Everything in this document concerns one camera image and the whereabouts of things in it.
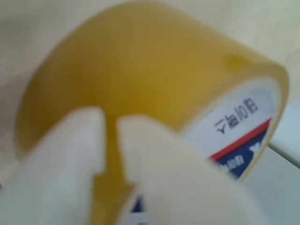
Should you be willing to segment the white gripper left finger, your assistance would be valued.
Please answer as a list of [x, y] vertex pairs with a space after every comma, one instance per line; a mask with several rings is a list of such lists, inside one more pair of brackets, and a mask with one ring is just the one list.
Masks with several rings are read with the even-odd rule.
[[93, 181], [105, 170], [105, 116], [77, 109], [49, 131], [0, 192], [3, 225], [87, 225]]

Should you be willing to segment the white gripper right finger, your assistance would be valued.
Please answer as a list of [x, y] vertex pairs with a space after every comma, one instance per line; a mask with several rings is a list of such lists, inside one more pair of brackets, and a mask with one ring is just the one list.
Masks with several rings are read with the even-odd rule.
[[248, 225], [243, 191], [168, 126], [117, 123], [126, 179], [138, 185], [152, 225]]

